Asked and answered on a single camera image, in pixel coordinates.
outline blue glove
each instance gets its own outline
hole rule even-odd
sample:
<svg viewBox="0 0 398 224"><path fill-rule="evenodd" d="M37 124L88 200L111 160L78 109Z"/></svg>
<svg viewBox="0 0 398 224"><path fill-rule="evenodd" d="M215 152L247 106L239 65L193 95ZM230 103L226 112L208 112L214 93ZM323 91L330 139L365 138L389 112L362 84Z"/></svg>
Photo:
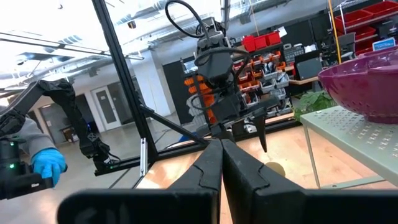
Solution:
<svg viewBox="0 0 398 224"><path fill-rule="evenodd" d="M44 149L32 158L33 172L41 174L42 178L52 177L54 186L58 183L62 172L66 171L65 158L56 149Z"/></svg>

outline black metal frame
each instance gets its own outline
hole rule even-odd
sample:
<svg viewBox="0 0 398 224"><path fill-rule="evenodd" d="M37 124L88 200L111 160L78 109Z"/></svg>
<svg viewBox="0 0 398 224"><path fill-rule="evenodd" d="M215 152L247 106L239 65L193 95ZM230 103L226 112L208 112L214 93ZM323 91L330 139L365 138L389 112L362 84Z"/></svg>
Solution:
<svg viewBox="0 0 398 224"><path fill-rule="evenodd" d="M106 3L104 0L92 0L94 9L98 16L98 20L102 26L104 36L106 39L106 43L109 47L109 51L112 55L112 60L114 62L114 66L118 73L118 77L121 82L121 86L124 90L124 94L126 95L127 102L129 104L130 110L132 112L133 117L136 119L136 126L141 138L147 139L148 145L148 164L149 166L153 165L155 162L162 159L169 159L172 157L182 156L184 154L189 154L192 152L201 151L207 147L208 141L198 138L190 131L171 123L169 120L161 117L160 115L154 113L154 111L150 108L142 106L139 97L137 95L136 89L134 88L131 75L129 73L129 69L126 63L126 60L123 56L123 52L116 35L116 32L113 27L113 23L109 16L108 9L106 7ZM184 144L182 146L171 147L169 149L164 149L162 151L157 151L153 137L151 135L150 129L148 127L145 114L149 115L151 118L154 118L156 121L170 127L171 129L188 136L190 139L194 140L194 143ZM237 136L237 140L240 141L242 139L252 138L250 134L247 136ZM123 160L123 163L113 167L113 169L105 170L102 172L96 172L95 175L103 175L111 172L116 172L123 169L128 169L132 167L139 166L140 164L140 156L132 157L129 159Z"/></svg>

